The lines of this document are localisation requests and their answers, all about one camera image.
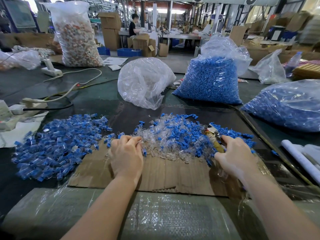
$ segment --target white tube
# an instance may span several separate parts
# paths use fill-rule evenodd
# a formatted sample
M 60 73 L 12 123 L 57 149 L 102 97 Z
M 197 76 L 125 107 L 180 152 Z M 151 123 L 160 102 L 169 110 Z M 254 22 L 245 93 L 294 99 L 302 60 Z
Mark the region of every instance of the white tube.
M 283 140 L 281 145 L 300 163 L 309 175 L 320 184 L 320 171 L 299 152 L 289 140 Z

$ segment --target black cable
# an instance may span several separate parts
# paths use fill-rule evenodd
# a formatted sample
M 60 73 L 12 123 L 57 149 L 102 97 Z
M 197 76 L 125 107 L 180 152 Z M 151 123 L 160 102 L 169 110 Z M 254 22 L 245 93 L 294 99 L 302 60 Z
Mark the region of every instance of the black cable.
M 62 97 L 62 95 L 53 95 L 50 96 L 51 97 Z M 59 107 L 59 108 L 24 108 L 23 111 L 48 111 L 48 110 L 61 110 L 61 109 L 67 109 L 70 108 L 71 106 L 73 106 L 72 101 L 68 98 L 68 97 L 64 97 L 66 100 L 68 100 L 69 104 L 64 106 L 64 107 Z

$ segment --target blue crate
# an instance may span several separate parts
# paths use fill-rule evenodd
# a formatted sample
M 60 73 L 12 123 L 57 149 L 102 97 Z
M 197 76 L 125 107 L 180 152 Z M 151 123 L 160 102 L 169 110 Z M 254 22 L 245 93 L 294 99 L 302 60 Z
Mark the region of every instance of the blue crate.
M 140 49 L 132 49 L 132 48 L 120 48 L 117 49 L 118 56 L 124 57 L 134 57 L 134 56 L 142 56 L 142 51 Z
M 172 39 L 172 47 L 175 47 L 179 44 L 179 39 Z
M 110 49 L 106 47 L 98 47 L 99 55 L 101 56 L 110 56 Z

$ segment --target white cable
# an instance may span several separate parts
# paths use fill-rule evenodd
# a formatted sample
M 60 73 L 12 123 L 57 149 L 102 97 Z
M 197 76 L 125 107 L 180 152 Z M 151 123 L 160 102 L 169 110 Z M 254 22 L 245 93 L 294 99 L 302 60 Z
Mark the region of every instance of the white cable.
M 82 72 L 82 71 L 85 71 L 85 70 L 88 70 L 88 69 L 95 69 L 95 70 L 98 70 L 100 73 L 99 73 L 98 76 L 95 76 L 94 78 L 92 78 L 91 80 L 89 80 L 89 81 L 87 81 L 87 82 L 85 82 L 85 83 L 77 82 L 76 84 L 74 84 L 74 85 L 69 89 L 68 92 L 66 92 L 66 93 L 65 93 L 63 96 L 61 96 L 61 97 L 58 97 L 58 98 L 53 99 L 53 100 L 26 99 L 26 98 L 24 98 L 23 100 L 24 100 L 24 101 L 31 102 L 31 103 L 47 103 L 47 102 L 58 101 L 58 100 L 64 98 L 65 96 L 67 96 L 67 95 L 74 89 L 74 87 L 77 86 L 78 84 L 80 84 L 80 85 L 86 85 L 86 84 L 88 84 L 89 82 L 93 81 L 94 79 L 97 79 L 99 76 L 102 75 L 102 71 L 100 71 L 100 70 L 97 69 L 97 68 L 87 68 L 87 69 L 83 69 L 83 70 L 80 70 L 80 71 L 65 72 L 64 74 L 67 74 L 67 73 L 75 73 L 75 72 Z M 56 79 L 56 78 L 59 78 L 59 77 L 60 77 L 60 76 L 53 77 L 53 78 L 50 78 L 50 79 L 48 79 L 48 80 Z

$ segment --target bag of orange and white parts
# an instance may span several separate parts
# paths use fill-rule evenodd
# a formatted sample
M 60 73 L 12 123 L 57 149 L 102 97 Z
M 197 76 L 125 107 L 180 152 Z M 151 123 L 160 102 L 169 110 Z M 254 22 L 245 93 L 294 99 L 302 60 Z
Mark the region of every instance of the bag of orange and white parts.
M 103 64 L 94 31 L 88 17 L 89 3 L 67 1 L 43 3 L 51 12 L 52 21 L 62 48 L 62 61 L 68 67 L 100 67 Z

